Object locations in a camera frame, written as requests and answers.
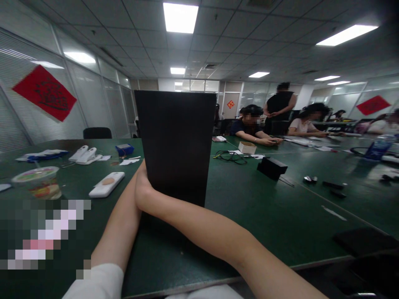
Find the plastic bottle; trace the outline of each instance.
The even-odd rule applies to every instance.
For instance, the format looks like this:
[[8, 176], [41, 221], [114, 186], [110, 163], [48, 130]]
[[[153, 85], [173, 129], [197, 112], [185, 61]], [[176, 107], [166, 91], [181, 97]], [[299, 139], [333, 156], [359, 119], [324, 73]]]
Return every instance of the plastic bottle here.
[[380, 135], [370, 145], [363, 158], [368, 161], [379, 162], [382, 156], [395, 142], [396, 137], [394, 135]]

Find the white remote control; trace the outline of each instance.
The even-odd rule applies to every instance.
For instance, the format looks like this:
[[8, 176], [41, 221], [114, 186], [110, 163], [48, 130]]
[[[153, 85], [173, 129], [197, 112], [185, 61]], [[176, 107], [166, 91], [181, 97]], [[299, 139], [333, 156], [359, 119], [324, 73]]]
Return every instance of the white remote control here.
[[112, 172], [103, 178], [89, 193], [89, 197], [91, 198], [103, 198], [107, 197], [112, 190], [115, 189], [116, 185], [123, 179], [125, 176], [124, 172]]

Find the food container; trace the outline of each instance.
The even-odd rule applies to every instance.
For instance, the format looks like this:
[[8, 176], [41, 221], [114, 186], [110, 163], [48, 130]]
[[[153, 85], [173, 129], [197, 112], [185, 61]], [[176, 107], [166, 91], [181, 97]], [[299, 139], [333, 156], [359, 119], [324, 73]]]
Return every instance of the food container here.
[[58, 199], [62, 195], [57, 183], [58, 167], [41, 167], [15, 176], [11, 182], [16, 188], [28, 190], [37, 199]]

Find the black case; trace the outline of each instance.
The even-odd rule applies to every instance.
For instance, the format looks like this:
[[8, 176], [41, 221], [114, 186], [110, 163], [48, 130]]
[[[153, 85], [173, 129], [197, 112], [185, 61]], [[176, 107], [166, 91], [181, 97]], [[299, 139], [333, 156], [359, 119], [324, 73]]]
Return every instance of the black case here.
[[205, 206], [216, 94], [134, 91], [154, 189]]

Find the dark t-shirt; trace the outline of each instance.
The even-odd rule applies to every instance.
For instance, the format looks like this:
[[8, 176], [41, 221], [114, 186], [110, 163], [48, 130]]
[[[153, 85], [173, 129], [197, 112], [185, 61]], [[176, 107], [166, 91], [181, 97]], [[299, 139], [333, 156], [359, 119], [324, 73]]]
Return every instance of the dark t-shirt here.
[[262, 131], [262, 129], [261, 129], [261, 127], [259, 127], [258, 124], [253, 125], [253, 126], [246, 126], [246, 125], [244, 125], [242, 120], [236, 120], [230, 129], [230, 135], [234, 136], [239, 131], [244, 131], [244, 133], [246, 133], [246, 134], [255, 136], [255, 133]]

